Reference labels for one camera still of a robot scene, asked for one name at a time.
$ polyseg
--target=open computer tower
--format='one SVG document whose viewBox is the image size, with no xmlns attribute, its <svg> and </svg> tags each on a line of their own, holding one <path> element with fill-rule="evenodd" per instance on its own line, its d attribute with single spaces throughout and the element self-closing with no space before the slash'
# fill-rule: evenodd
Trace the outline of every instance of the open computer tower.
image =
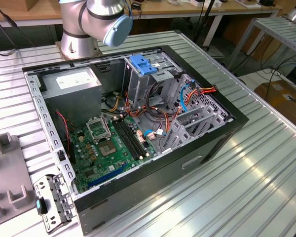
<svg viewBox="0 0 296 237">
<path fill-rule="evenodd" d="M 84 235 L 211 159 L 248 121 L 168 46 L 23 69 L 59 174 L 34 183 L 50 234 Z"/>
</svg>

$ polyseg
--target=slotted aluminum table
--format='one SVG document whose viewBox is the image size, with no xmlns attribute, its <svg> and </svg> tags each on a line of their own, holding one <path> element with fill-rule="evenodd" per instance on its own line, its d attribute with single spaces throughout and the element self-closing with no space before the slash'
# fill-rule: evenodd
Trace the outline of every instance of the slotted aluminum table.
<svg viewBox="0 0 296 237">
<path fill-rule="evenodd" d="M 296 127 L 225 68 L 173 31 L 130 36 L 112 53 L 170 45 L 250 121 L 214 159 L 88 236 L 293 236 Z M 0 57 L 0 133 L 20 138 L 32 182 L 56 173 L 21 68 L 62 61 L 56 46 Z M 80 237 L 77 217 L 52 236 Z M 0 237 L 47 236 L 35 209 L 0 225 Z"/>
<path fill-rule="evenodd" d="M 252 50 L 258 44 L 259 40 L 261 40 L 264 33 L 269 34 L 273 38 L 280 41 L 282 44 L 284 44 L 287 47 L 287 49 L 290 48 L 296 51 L 296 23 L 291 22 L 285 17 L 256 18 L 251 21 L 246 31 L 244 32 L 241 40 L 237 44 L 234 52 L 232 53 L 231 59 L 227 66 L 228 69 L 230 69 L 231 66 L 233 65 L 235 59 L 237 58 L 240 50 L 242 49 L 248 37 L 250 36 L 254 27 L 258 27 L 259 29 L 261 29 L 261 32 L 257 37 L 257 40 L 255 40 L 255 42 L 249 49 L 247 54 L 250 54 L 252 52 Z M 283 60 L 286 53 L 287 53 L 287 50 L 284 50 L 282 55 L 279 56 L 280 58 L 279 62 Z"/>
</svg>

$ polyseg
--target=green motherboard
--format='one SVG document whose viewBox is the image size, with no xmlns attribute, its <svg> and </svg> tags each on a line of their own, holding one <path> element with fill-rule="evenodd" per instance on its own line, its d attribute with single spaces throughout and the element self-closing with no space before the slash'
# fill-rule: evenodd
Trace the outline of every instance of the green motherboard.
<svg viewBox="0 0 296 237">
<path fill-rule="evenodd" d="M 132 117 L 123 119 L 130 131 L 140 130 Z M 72 132 L 71 138 L 74 145 L 75 163 L 72 163 L 76 175 L 75 184 L 79 193 L 88 190 L 93 183 L 99 184 L 109 178 L 138 166 L 148 159 L 157 156 L 155 149 L 149 141 L 140 144 L 146 155 L 140 159 L 132 156 L 125 145 L 120 130 L 116 130 L 112 121 L 107 125 L 111 133 L 110 139 L 101 139 L 94 142 L 87 126 Z M 105 132 L 100 122 L 90 126 L 92 135 L 97 136 Z"/>
</svg>

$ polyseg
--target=blue drive bay latch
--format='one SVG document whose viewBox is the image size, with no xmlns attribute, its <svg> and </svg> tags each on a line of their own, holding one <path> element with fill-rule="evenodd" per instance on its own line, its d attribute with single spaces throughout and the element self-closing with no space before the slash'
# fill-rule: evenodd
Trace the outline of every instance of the blue drive bay latch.
<svg viewBox="0 0 296 237">
<path fill-rule="evenodd" d="M 149 61 L 142 55 L 130 56 L 130 60 L 142 75 L 148 75 L 157 72 L 157 69 L 150 65 Z"/>
</svg>

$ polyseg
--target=workbench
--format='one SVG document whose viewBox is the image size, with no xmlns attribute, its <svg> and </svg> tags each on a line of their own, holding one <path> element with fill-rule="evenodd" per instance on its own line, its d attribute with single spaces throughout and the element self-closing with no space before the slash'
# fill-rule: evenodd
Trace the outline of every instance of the workbench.
<svg viewBox="0 0 296 237">
<path fill-rule="evenodd" d="M 192 43 L 173 31 L 129 36 L 104 54 L 169 45 L 250 120 L 202 167 L 88 236 L 293 236 L 296 127 Z M 0 56 L 0 133 L 18 135 L 32 182 L 56 173 L 22 67 L 62 61 L 54 45 Z M 0 237 L 47 236 L 30 210 L 0 225 Z M 52 236 L 80 237 L 77 217 Z"/>
<path fill-rule="evenodd" d="M 275 17 L 272 19 L 256 18 L 251 21 L 246 31 L 244 32 L 241 40 L 237 44 L 234 52 L 232 53 L 227 66 L 229 69 L 233 65 L 244 43 L 246 42 L 247 38 L 250 36 L 251 32 L 255 27 L 261 29 L 258 38 L 261 39 L 264 36 L 264 34 L 268 34 L 280 41 L 286 47 L 283 50 L 282 54 L 279 55 L 279 60 L 276 63 L 276 65 L 274 65 L 275 68 L 276 66 L 280 65 L 280 63 L 285 59 L 285 55 L 289 49 L 292 49 L 296 52 L 296 23 L 288 20 L 285 17 Z M 251 49 L 253 50 L 258 43 L 259 41 L 255 40 L 255 42 L 251 46 Z"/>
<path fill-rule="evenodd" d="M 207 8 L 203 9 L 202 15 L 205 15 Z M 219 23 L 224 15 L 240 15 L 240 14 L 260 14 L 269 13 L 270 17 L 275 17 L 280 11 L 281 6 L 276 7 L 258 7 L 246 8 L 234 0 L 229 0 L 222 3 L 221 7 L 213 7 L 210 16 L 215 16 L 211 28 L 204 41 L 205 46 L 209 46 L 212 38 L 217 30 Z M 155 19 L 155 18 L 175 18 L 175 17 L 192 17 L 199 16 L 202 8 L 196 7 L 190 3 L 182 3 L 174 6 L 166 0 L 160 2 L 145 1 L 142 3 L 142 13 L 133 9 L 134 19 Z M 60 5 L 57 0 L 38 0 L 38 2 L 28 12 L 2 8 L 2 11 L 9 15 L 18 26 L 37 26 L 37 25 L 56 25 L 62 24 Z M 10 25 L 4 22 L 3 17 L 0 15 L 0 23 L 4 27 Z"/>
</svg>

